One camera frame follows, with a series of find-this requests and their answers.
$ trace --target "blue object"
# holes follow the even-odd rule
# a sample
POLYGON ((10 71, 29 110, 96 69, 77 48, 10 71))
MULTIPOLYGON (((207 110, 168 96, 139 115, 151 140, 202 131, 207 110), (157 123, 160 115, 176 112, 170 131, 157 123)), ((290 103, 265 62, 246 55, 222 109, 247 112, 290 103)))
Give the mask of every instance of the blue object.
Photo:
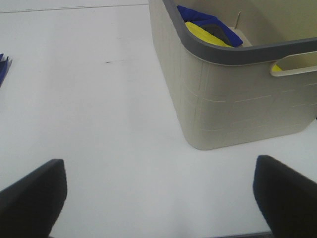
POLYGON ((217 17, 192 10, 184 6, 177 6, 177 8, 185 22, 190 21, 198 26, 208 24, 218 25, 227 36, 231 46, 238 47, 242 45, 243 41, 240 39, 240 37, 230 30, 229 27, 223 24, 217 17))
POLYGON ((6 75, 8 61, 9 61, 9 57, 7 57, 5 61, 0 61, 0 86, 2 85, 2 82, 6 75))

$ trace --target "yellow object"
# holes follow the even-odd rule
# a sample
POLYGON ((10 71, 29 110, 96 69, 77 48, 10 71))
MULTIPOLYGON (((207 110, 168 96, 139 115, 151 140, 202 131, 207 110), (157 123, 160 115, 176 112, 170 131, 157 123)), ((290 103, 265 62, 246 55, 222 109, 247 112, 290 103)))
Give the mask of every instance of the yellow object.
POLYGON ((197 26, 193 22, 186 22, 185 23, 188 30, 193 33, 199 39, 206 41, 210 44, 217 45, 217 46, 224 46, 224 47, 231 47, 224 43, 221 39, 217 38, 216 36, 210 34, 208 31, 204 30, 203 28, 197 26))
POLYGON ((283 70, 276 64, 276 65, 273 66, 272 71, 273 72, 280 72, 280 71, 283 71, 283 70))

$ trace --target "table surface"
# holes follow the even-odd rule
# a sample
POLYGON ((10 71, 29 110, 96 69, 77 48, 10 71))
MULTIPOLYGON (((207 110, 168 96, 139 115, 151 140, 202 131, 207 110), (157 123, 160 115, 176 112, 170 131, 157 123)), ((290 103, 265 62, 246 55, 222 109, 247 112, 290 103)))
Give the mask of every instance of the table surface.
POLYGON ((252 192, 256 158, 269 154, 317 181, 317 122, 293 135, 192 148, 149 17, 147 5, 0 14, 0 50, 12 58, 0 88, 0 190, 63 158, 69 192, 56 238, 268 230, 252 192))

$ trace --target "blue item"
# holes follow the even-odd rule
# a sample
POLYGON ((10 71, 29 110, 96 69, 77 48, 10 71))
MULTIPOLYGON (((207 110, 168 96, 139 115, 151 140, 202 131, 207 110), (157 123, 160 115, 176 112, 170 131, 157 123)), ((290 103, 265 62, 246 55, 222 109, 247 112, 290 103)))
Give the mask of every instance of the blue item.
POLYGON ((216 24, 221 27, 223 32, 226 34, 231 46, 238 47, 242 45, 243 42, 240 37, 230 30, 229 27, 223 24, 217 17, 192 10, 184 6, 177 6, 177 8, 185 22, 190 21, 201 27, 208 24, 216 24))
POLYGON ((7 57, 5 61, 0 61, 0 86, 2 85, 2 82, 6 75, 8 61, 9 61, 9 57, 7 57))

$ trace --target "plastic storage basket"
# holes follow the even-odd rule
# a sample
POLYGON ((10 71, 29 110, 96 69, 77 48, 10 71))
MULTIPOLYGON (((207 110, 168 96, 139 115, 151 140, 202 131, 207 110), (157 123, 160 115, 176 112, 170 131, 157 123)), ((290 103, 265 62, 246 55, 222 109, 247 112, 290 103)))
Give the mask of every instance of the plastic storage basket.
POLYGON ((150 0, 154 46, 189 144, 292 134, 316 118, 316 9, 314 0, 150 0), (217 16, 243 46, 195 37, 177 5, 217 16), (276 62, 283 71, 272 71, 276 62))

